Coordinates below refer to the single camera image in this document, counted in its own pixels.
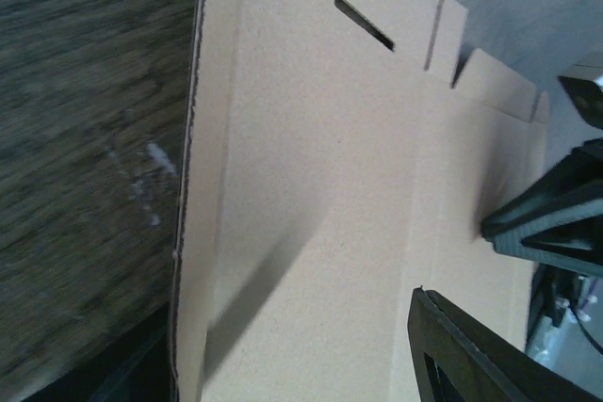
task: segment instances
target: floor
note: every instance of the floor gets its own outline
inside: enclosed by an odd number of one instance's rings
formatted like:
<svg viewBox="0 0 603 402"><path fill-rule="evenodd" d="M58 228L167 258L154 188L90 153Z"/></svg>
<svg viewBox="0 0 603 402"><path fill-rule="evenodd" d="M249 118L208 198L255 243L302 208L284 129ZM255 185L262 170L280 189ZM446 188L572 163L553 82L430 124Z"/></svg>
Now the floor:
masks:
<svg viewBox="0 0 603 402"><path fill-rule="evenodd" d="M603 49L603 0L458 0L469 8L464 53L480 47L546 90L551 102L546 166L582 141L603 137L579 116L556 76ZM603 297L601 284L599 296ZM586 328L603 342L603 298L585 312ZM564 324L553 370L603 397L603 357L575 324Z"/></svg>
<svg viewBox="0 0 603 402"><path fill-rule="evenodd" d="M170 292L195 0L0 0L0 400Z"/></svg>

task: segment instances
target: black cable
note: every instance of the black cable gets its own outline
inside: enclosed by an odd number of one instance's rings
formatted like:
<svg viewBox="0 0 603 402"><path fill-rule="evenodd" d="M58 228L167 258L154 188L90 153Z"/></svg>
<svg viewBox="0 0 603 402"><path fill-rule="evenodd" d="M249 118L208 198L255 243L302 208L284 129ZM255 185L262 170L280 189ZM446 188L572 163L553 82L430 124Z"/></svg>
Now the black cable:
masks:
<svg viewBox="0 0 603 402"><path fill-rule="evenodd" d="M588 330L584 328L584 324L582 324L582 321L578 317L578 309L576 308L577 305L578 302L576 300L571 300L569 303L569 309L572 311L572 314L576 318L576 321L578 322L578 325L588 342L591 343L591 345L596 349L597 352L603 355L603 346L601 346L601 344L598 343L593 336L591 336L591 333L589 333Z"/></svg>

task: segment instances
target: flattened cardboard box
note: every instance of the flattened cardboard box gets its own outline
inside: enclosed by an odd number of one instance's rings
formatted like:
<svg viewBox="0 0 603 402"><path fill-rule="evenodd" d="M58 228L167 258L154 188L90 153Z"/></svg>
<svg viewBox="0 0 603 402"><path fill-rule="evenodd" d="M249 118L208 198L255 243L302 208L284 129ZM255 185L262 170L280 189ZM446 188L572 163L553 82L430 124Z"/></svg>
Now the flattened cardboard box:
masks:
<svg viewBox="0 0 603 402"><path fill-rule="evenodd" d="M522 347L531 264L481 217L542 170L546 97L452 0L200 0L174 280L180 400L418 400L411 291Z"/></svg>

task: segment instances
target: rectangular slot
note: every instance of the rectangular slot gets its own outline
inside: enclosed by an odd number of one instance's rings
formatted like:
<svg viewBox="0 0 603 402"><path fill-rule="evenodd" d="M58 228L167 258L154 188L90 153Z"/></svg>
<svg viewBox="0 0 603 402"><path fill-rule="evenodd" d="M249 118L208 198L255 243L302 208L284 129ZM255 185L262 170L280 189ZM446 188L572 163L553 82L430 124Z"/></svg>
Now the rectangular slot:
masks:
<svg viewBox="0 0 603 402"><path fill-rule="evenodd" d="M363 16L356 8L350 5L346 0L335 0L335 7L343 14L352 19L355 23L364 28L368 34L375 40L380 42L390 51L394 52L396 44L391 41L385 34L379 30L371 21Z"/></svg>

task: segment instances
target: wooden table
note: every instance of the wooden table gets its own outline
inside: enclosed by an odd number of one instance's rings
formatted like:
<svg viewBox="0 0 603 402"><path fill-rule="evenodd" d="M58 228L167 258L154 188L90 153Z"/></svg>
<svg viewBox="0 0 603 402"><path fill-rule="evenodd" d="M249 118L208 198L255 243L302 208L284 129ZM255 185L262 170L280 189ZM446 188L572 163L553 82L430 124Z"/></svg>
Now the wooden table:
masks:
<svg viewBox="0 0 603 402"><path fill-rule="evenodd" d="M195 0L0 0L0 399L169 297Z"/></svg>

